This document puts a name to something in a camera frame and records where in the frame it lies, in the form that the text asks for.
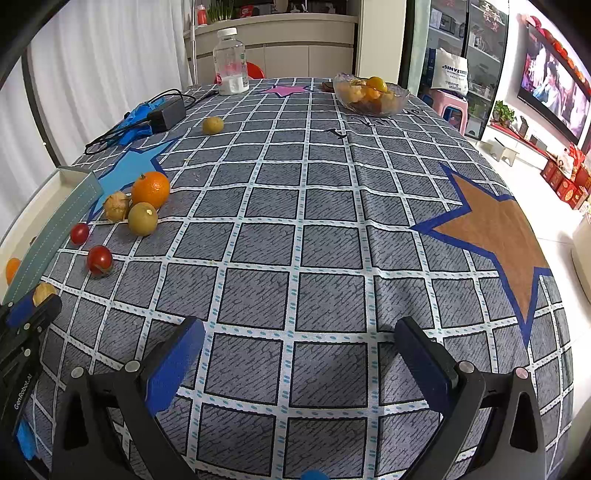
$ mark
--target bowl of fruit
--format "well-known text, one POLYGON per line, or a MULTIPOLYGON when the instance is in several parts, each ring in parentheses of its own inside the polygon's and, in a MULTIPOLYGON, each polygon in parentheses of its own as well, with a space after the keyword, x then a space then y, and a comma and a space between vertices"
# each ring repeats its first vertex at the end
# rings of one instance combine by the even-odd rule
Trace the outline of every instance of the bowl of fruit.
POLYGON ((380 77, 369 79, 339 73, 333 79, 335 95, 345 107, 361 115, 390 116, 400 113, 410 92, 380 77))

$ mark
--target television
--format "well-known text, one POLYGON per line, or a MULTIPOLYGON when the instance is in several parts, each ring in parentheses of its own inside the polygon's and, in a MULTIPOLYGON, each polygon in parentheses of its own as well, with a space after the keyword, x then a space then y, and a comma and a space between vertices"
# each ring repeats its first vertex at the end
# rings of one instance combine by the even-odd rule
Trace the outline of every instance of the television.
POLYGON ((532 25, 528 26, 525 65, 517 96, 569 141, 579 143, 591 95, 566 60, 532 25))

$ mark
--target gray tablecloth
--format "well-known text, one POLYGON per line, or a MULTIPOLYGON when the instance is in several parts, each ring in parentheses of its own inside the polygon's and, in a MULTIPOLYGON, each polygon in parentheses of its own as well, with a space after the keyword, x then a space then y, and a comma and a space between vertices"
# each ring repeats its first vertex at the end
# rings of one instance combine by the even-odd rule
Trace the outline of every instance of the gray tablecloth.
MULTIPOLYGON (((493 262, 411 229, 462 205, 445 168, 494 195, 509 194, 506 185, 417 98, 392 119, 365 118, 321 92, 323 80, 256 80, 248 94, 204 100, 172 131, 132 145, 178 137, 159 157, 172 193, 158 229, 141 239, 99 219, 44 277, 60 289, 63 311, 27 417, 49 464, 72 368, 106 372, 142 359, 193 314, 206 322, 206 344, 158 419, 202 478, 299 478, 309 469, 399 478, 439 423, 393 343, 396 320, 410 314, 483 371, 528 365, 547 470, 558 472, 573 394, 554 278, 540 277, 526 349, 493 262), (262 93, 275 84, 310 91, 262 93), (201 121, 213 115, 224 130, 205 137, 201 121), (85 269, 97 244, 115 257, 101 280, 85 269)), ((104 173, 122 150, 77 164, 104 173)), ((112 416, 147 478, 120 413, 112 416)), ((466 469, 487 417, 481 411, 450 478, 466 469)))

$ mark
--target pink star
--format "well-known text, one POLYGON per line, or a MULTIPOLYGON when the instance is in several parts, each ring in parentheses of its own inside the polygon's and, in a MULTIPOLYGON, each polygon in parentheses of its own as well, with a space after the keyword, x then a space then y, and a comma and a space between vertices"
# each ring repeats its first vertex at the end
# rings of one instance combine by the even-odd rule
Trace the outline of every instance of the pink star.
POLYGON ((263 91, 262 93, 276 93, 279 98, 286 97, 292 93, 310 93, 303 87, 287 87, 283 85, 275 85, 273 88, 263 91))

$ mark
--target metal screw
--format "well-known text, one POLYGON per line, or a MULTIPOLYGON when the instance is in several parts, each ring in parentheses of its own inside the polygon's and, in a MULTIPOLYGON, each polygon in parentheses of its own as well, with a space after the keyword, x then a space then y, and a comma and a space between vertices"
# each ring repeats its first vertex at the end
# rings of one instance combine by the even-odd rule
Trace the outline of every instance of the metal screw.
POLYGON ((137 360, 131 360, 125 364, 125 371, 129 373, 137 372, 140 366, 137 360))
POLYGON ((464 372, 465 374, 471 374, 474 371, 474 365, 472 365, 469 361, 467 360, 462 360, 460 362, 460 364, 458 365, 458 367, 460 368, 460 370, 462 372, 464 372))
POLYGON ((80 378, 83 374, 84 369, 82 367, 76 367, 70 375, 72 375, 72 378, 80 378))
POLYGON ((515 369, 515 375, 517 375, 519 378, 522 378, 524 380, 530 376, 529 372, 523 367, 517 367, 515 369))

